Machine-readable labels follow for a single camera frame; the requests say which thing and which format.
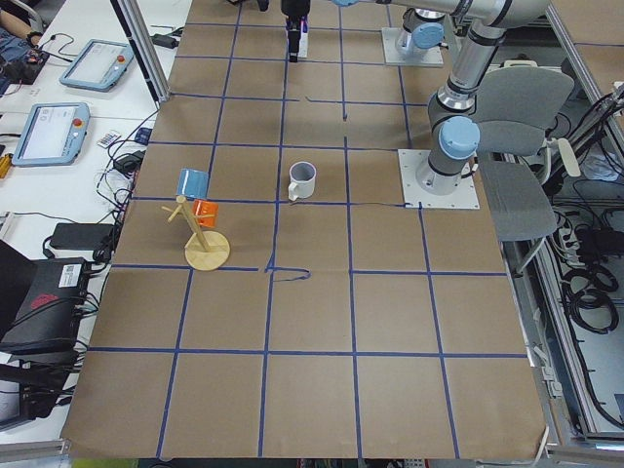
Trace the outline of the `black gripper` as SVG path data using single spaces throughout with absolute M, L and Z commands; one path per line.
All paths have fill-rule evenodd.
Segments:
M 287 17 L 289 62 L 298 62 L 303 18 L 310 12 L 310 0 L 282 0 L 281 11 Z

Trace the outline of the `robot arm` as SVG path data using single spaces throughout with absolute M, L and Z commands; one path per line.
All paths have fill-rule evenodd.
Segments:
M 545 13 L 547 1 L 401 1 L 401 6 L 472 23 L 453 62 L 447 82 L 431 97 L 428 115 L 433 147 L 416 170 L 426 191 L 449 195 L 455 190 L 468 159 L 477 151 L 479 127 L 468 117 L 475 95 L 506 31 L 524 26 Z
M 301 40 L 308 33 L 310 1 L 281 1 L 280 8 L 286 17 L 289 62 L 298 62 Z M 382 33 L 393 34 L 394 45 L 390 51 L 398 57 L 398 63 L 423 57 L 443 42 L 444 14 L 424 9 L 407 8 L 402 26 L 398 29 L 384 28 Z

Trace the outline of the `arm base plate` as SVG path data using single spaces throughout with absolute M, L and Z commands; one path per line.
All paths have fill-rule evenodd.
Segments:
M 458 175 L 439 175 L 429 166 L 429 150 L 399 149 L 404 205 L 412 209 L 478 210 L 470 163 Z
M 383 27 L 381 37 L 385 63 L 388 65 L 439 68 L 444 65 L 439 46 L 430 49 L 417 48 L 411 34 L 402 28 Z

